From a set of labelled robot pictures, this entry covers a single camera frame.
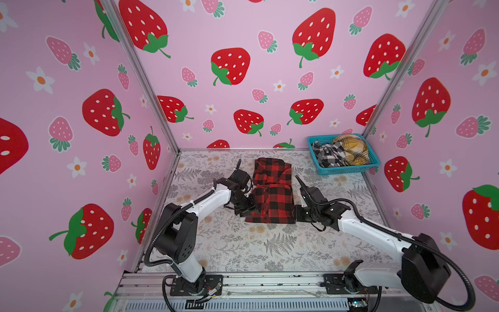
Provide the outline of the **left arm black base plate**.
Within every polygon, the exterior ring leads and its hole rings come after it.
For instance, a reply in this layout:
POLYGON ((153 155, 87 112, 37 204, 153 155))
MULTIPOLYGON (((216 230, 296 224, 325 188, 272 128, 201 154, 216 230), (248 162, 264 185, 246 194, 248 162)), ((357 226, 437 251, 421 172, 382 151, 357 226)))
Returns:
POLYGON ((205 296, 221 295, 224 276, 219 274, 201 275, 194 283, 184 278, 174 278, 168 283, 170 296, 205 296))

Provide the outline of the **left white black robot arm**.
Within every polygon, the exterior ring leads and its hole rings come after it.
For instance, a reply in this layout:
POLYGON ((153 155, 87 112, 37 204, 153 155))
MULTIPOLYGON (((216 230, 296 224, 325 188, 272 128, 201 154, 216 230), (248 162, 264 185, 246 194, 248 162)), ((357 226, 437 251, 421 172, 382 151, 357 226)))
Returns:
POLYGON ((250 175, 236 168, 230 177, 214 180, 199 198, 183 205, 166 205, 146 250, 145 266, 169 265, 183 281, 203 284, 205 269, 192 255, 198 223, 220 207, 230 208, 240 218, 250 217, 257 210, 249 193, 252 187, 250 175))

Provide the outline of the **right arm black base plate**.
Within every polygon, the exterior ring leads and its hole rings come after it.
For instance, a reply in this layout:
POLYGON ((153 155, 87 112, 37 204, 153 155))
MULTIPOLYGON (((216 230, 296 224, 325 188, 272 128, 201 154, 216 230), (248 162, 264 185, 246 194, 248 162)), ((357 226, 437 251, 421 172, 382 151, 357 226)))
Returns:
POLYGON ((376 295, 378 293, 377 287, 365 287, 354 276, 325 274, 323 278, 320 286, 325 287, 329 295, 376 295))

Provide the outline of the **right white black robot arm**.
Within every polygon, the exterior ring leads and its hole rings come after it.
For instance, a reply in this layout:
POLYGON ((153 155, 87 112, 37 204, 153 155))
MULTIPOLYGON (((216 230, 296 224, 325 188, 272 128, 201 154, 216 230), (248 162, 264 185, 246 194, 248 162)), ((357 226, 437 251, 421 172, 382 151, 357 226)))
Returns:
POLYGON ((297 213, 302 222, 321 224, 353 235, 388 254, 393 264, 372 264, 356 260, 344 271, 341 285, 350 293, 367 287, 404 289, 415 299, 431 304, 451 276, 448 261, 428 235, 396 232, 362 217, 346 199, 326 200, 316 187, 300 187, 305 206, 297 213))

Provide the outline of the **red black plaid shirt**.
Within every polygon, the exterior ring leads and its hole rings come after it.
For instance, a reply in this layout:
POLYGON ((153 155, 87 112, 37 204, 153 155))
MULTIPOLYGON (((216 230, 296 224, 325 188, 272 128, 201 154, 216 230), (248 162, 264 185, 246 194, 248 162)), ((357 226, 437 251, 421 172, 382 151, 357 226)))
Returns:
POLYGON ((292 166, 281 159, 258 158, 253 172, 256 210, 245 221, 263 224, 295 224, 292 166))

